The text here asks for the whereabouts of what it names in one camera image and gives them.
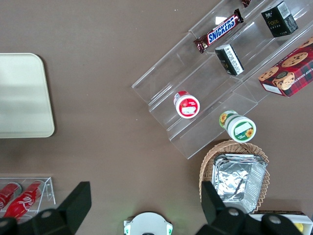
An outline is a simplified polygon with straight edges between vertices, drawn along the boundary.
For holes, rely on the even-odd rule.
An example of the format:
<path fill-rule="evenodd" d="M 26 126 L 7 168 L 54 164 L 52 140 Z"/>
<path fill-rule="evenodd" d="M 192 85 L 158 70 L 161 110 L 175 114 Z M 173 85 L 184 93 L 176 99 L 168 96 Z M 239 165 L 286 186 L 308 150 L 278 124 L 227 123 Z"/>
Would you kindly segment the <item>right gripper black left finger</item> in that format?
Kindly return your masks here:
<path fill-rule="evenodd" d="M 90 182 L 80 182 L 56 209 L 33 218 L 35 235 L 74 235 L 91 209 Z"/>

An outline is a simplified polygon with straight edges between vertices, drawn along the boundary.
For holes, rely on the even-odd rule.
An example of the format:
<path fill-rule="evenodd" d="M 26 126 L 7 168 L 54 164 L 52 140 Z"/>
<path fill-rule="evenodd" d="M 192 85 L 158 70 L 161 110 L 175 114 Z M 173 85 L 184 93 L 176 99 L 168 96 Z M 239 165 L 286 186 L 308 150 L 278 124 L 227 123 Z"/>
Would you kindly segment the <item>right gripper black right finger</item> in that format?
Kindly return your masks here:
<path fill-rule="evenodd" d="M 246 215 L 237 208 L 226 207 L 212 183 L 201 183 L 201 206 L 207 223 L 198 235 L 241 235 Z"/>

